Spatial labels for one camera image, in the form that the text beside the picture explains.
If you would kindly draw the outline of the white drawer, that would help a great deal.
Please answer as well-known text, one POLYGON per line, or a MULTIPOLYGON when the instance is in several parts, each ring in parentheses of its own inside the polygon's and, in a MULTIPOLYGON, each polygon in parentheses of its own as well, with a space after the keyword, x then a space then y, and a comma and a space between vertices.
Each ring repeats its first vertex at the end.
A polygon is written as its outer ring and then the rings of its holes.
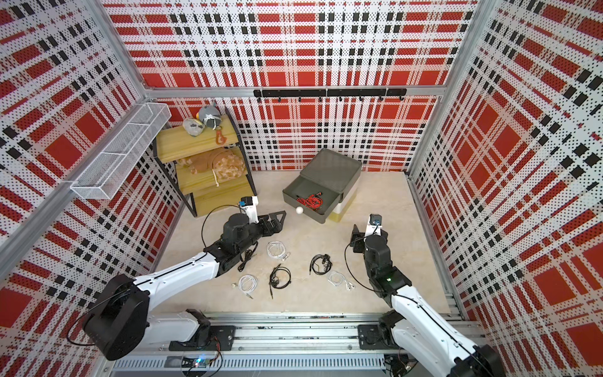
POLYGON ((333 212, 337 214, 344 214, 350 207, 351 203, 356 198, 356 193, 360 185, 359 181, 356 181, 354 186, 348 191, 343 197, 342 201, 334 208, 333 212))

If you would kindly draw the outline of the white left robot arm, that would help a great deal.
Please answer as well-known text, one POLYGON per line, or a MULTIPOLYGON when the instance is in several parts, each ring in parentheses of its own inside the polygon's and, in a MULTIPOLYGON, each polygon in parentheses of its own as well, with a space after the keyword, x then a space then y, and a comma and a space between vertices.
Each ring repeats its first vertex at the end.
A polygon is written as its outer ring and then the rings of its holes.
POLYGON ((286 216, 284 210, 261 215, 257 221, 244 213, 231 215, 221 238, 198 255, 149 275, 113 277, 75 324, 109 361, 127 356, 141 344, 178 342, 185 349, 209 344, 211 324, 198 310, 165 317, 153 317, 151 312, 178 293, 229 272, 262 237, 281 232, 286 216))

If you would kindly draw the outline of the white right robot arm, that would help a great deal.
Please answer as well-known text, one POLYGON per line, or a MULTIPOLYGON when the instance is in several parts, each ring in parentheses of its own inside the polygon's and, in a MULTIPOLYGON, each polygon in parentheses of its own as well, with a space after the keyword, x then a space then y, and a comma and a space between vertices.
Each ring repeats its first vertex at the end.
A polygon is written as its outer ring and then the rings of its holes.
POLYGON ((352 249, 363 256, 369 286, 391 308, 378 329, 387 347, 408 351, 433 376, 504 376, 501 357, 489 345, 479 346, 433 309, 391 259, 388 233, 378 223, 364 232, 353 226, 352 249))

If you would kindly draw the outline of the red earphones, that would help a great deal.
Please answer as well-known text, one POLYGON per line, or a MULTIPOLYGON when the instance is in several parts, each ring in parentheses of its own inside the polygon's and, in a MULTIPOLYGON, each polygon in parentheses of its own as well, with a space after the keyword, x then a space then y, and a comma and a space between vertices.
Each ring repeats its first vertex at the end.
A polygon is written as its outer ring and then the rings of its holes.
POLYGON ((303 200, 303 203, 312 210, 319 210, 323 205, 322 192, 309 195, 303 200))
POLYGON ((298 198, 297 198, 297 202, 298 202, 298 203, 300 203, 300 204, 301 204, 302 206, 304 206, 304 207, 307 207, 307 208, 309 208, 309 209, 312 209, 312 203, 311 203, 311 201, 309 200, 309 198, 306 198, 306 199, 305 199, 305 198, 298 197, 298 198))

